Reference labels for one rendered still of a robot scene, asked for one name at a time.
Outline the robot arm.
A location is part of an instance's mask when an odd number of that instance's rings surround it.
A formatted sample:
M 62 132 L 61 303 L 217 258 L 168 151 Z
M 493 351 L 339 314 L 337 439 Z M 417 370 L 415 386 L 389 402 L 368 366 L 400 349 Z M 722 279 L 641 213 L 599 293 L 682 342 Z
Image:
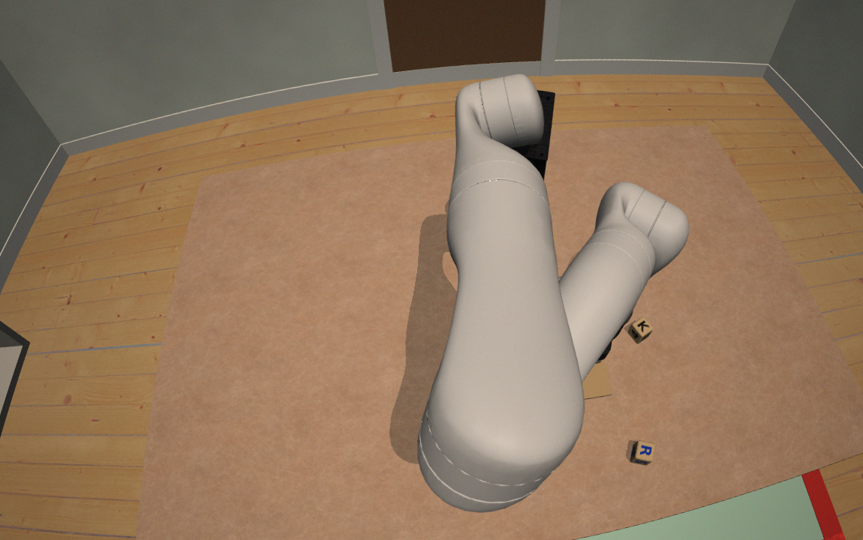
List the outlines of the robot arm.
M 465 512 L 516 505 L 568 457 L 585 419 L 582 383 L 689 235 L 678 206 L 616 182 L 558 280 L 546 184 L 510 149 L 540 143 L 543 130 L 524 74 L 456 97 L 447 242 L 458 296 L 417 457 L 428 487 Z

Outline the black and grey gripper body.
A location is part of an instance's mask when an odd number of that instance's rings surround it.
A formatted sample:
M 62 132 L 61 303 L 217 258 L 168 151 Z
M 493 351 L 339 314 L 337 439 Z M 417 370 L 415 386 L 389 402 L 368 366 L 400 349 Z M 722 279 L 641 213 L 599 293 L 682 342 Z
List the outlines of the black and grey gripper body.
M 624 324 L 623 324 L 623 325 L 621 325 L 621 328 L 619 329 L 619 331 L 617 332 L 617 334 L 615 334 L 615 336 L 613 337 L 613 339 L 612 339 L 612 340 L 614 340 L 614 339 L 616 338 L 616 336 L 618 336 L 618 335 L 620 334 L 621 329 L 624 327 L 624 325 L 626 325 L 626 323 L 628 322 L 628 320 L 630 320 L 630 318 L 631 318 L 631 316 L 632 316 L 632 315 L 633 315 L 633 311 L 631 311 L 631 312 L 630 312 L 630 315 L 628 315 L 628 318 L 627 318 L 626 322 L 624 322 Z M 605 350 L 604 350 L 604 352 L 602 353 L 602 356 L 601 356 L 598 360 L 603 360 L 604 358 L 606 358 L 606 357 L 607 357 L 607 355 L 609 354 L 609 351 L 610 351 L 611 347 L 612 347 L 612 341 L 609 343 L 609 346 L 608 346 L 608 347 L 606 347 L 606 349 L 605 349 Z

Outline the tan flat mat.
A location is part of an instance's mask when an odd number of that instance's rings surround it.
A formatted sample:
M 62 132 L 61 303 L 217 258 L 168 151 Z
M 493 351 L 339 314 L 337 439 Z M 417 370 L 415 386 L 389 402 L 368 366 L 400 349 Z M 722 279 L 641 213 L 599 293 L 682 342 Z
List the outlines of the tan flat mat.
M 583 391 L 585 391 L 585 400 L 591 399 L 592 397 L 600 398 L 612 395 L 609 384 L 609 375 L 607 375 L 606 372 L 604 359 L 601 363 L 597 363 L 593 366 L 582 384 Z

